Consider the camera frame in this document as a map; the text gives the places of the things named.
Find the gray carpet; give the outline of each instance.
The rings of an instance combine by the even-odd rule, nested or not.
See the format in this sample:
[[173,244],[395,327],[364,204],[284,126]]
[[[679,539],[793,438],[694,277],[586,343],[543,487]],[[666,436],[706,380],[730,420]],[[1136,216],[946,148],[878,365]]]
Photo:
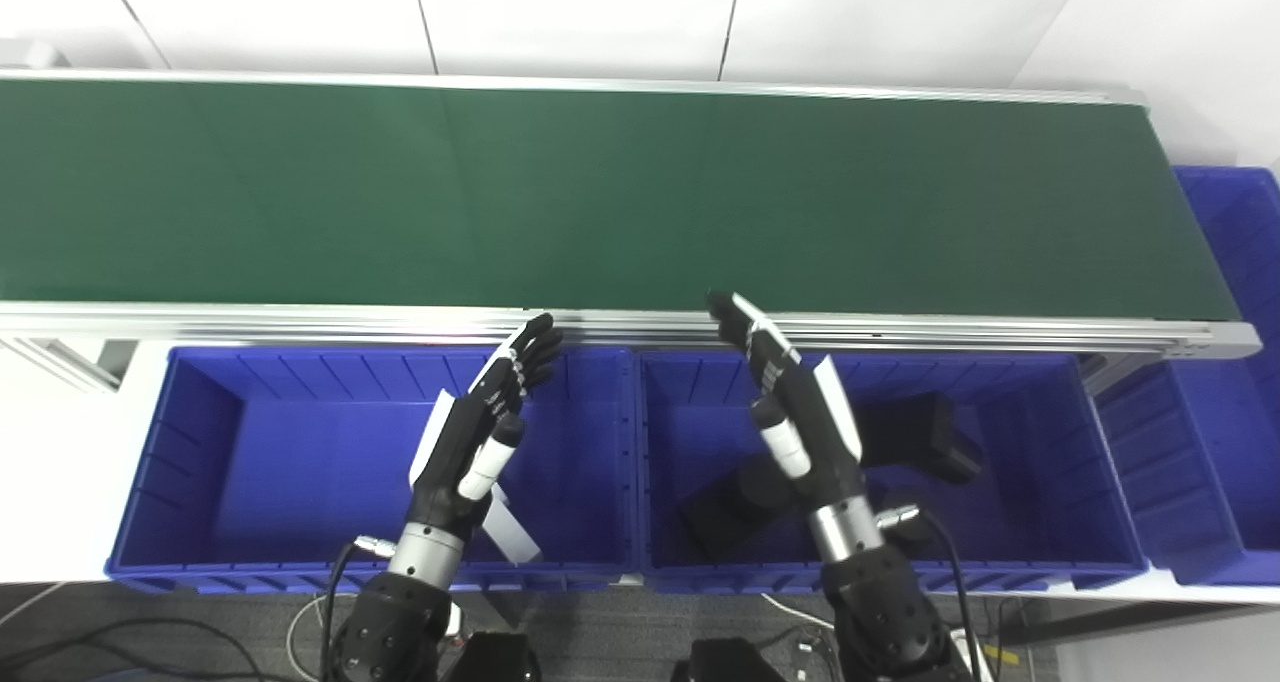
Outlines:
[[[36,594],[42,586],[0,587],[0,614]],[[296,677],[284,654],[284,632],[306,595],[206,595],[174,592],[143,595],[110,585],[69,585],[55,591],[0,627],[0,656],[83,633],[111,622],[141,617],[173,617],[210,623],[237,637],[264,672]],[[818,596],[781,598],[818,617],[829,609]],[[952,598],[937,598],[943,617],[957,621]],[[589,594],[499,595],[498,608],[527,632],[549,681],[666,682],[676,660],[689,654],[691,641],[741,636],[759,641],[794,627],[796,619],[759,596],[655,595],[643,589],[613,587]],[[340,618],[349,601],[339,600]],[[987,609],[995,614],[992,601]],[[1015,605],[1006,612],[1012,614]],[[975,601],[974,624],[987,631],[982,601]],[[298,627],[298,654],[314,670],[319,655],[315,614]],[[109,640],[155,662],[206,672],[247,672],[229,644],[196,628],[175,624],[128,628]],[[819,659],[795,651],[795,637],[774,645],[765,658],[788,679],[797,664],[809,679],[826,679]],[[1002,682],[1056,682],[1051,649],[1037,650],[1034,676],[1025,651],[1019,665],[1006,665]],[[108,653],[78,647],[33,664],[20,681],[87,682],[105,673],[134,667]],[[159,676],[116,677],[120,682],[161,679]]]

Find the black object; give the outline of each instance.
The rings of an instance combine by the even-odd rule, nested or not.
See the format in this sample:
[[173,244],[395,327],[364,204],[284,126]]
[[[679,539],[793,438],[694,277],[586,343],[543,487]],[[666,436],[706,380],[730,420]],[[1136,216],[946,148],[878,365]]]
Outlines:
[[349,682],[435,679],[435,650],[448,621],[448,591],[381,572],[360,591],[338,631],[330,676]]
[[786,682],[760,650],[741,637],[696,640],[689,659],[676,664],[671,682]]
[[863,468],[913,464],[963,485],[982,471],[982,450],[954,426],[955,403],[942,392],[854,406]]
[[680,518],[703,555],[717,562],[790,513],[795,503],[791,481],[768,453],[762,453],[690,495],[680,505]]
[[946,660],[950,635],[896,546],[823,564],[822,590],[836,612],[840,664],[850,679],[897,679]]
[[541,682],[538,655],[525,635],[476,632],[449,672],[449,682]]

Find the blue plastic bin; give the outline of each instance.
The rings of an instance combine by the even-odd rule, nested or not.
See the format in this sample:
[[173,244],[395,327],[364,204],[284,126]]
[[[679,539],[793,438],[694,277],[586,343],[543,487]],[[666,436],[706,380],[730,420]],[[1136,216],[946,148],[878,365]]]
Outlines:
[[[910,468],[869,472],[936,503],[975,590],[1041,590],[1070,578],[1098,587],[1146,569],[1115,468],[1069,354],[833,354],[854,400],[946,392],[956,426],[987,458],[963,486]],[[806,363],[817,363],[809,354]],[[643,353],[640,525],[645,582],[676,592],[808,592],[819,563],[800,514],[759,532],[723,564],[705,564],[677,504],[765,450],[748,417],[758,392],[732,351]],[[914,563],[928,590],[954,587],[941,555]]]
[[[481,348],[179,348],[106,573],[147,591],[314,592],[356,535],[397,539],[408,464],[442,388]],[[584,590],[637,567],[635,369],[567,349],[530,395],[500,482],[544,560],[507,563],[476,532],[456,590]],[[384,563],[353,562],[355,589]]]
[[1263,349],[1142,369],[1098,398],[1143,550],[1184,585],[1280,585],[1280,191],[1253,168],[1179,168]]

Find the green conveyor belt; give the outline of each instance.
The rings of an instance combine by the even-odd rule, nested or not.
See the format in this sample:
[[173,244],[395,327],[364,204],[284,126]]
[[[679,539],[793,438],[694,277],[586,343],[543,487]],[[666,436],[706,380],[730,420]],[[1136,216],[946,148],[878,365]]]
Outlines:
[[1239,319],[1142,107],[0,81],[0,299]]

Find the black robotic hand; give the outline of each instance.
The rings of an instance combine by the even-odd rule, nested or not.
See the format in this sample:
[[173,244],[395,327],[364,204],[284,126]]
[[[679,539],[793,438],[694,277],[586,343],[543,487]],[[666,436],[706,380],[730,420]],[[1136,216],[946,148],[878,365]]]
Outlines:
[[449,619],[449,586],[462,550],[484,521],[490,490],[524,436],[525,395],[549,380],[561,331],[549,313],[508,337],[458,399],[440,392],[396,551],[361,589],[356,607],[324,653],[325,678],[420,682],[436,678],[436,645]]
[[751,403],[751,418],[782,472],[795,482],[804,511],[863,498],[861,441],[831,360],[805,367],[777,325],[741,296],[713,290],[707,305],[719,321],[721,339],[746,353],[762,390]]
[[804,366],[777,325],[741,296],[713,290],[707,305],[721,339],[746,354],[762,390],[751,418],[808,514],[845,678],[961,674],[909,559],[884,544],[867,500],[861,441],[832,360]]
[[413,481],[404,522],[448,532],[463,543],[484,519],[503,464],[525,432],[518,417],[529,390],[549,380],[562,334],[539,313],[490,354],[465,395],[440,395],[424,445],[433,445]]

